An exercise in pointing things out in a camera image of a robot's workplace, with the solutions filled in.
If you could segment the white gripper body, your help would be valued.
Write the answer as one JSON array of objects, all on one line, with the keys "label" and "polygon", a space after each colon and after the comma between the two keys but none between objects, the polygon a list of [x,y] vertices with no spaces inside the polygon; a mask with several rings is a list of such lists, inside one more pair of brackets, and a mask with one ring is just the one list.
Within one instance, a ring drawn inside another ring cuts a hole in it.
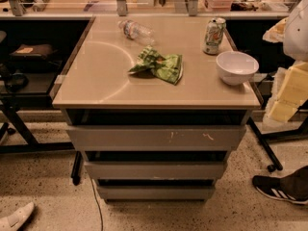
[{"label": "white gripper body", "polygon": [[295,62],[288,69],[279,67],[274,75],[263,122],[286,123],[307,100],[308,63]]}]

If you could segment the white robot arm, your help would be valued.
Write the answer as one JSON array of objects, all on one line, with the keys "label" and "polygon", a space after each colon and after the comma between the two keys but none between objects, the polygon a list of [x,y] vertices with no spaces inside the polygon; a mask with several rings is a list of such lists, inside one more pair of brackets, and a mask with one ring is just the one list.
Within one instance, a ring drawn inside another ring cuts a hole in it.
[{"label": "white robot arm", "polygon": [[284,54],[295,60],[275,75],[264,122],[276,125],[287,122],[308,100],[308,0],[301,0],[288,17],[267,30],[263,40],[282,42]]}]

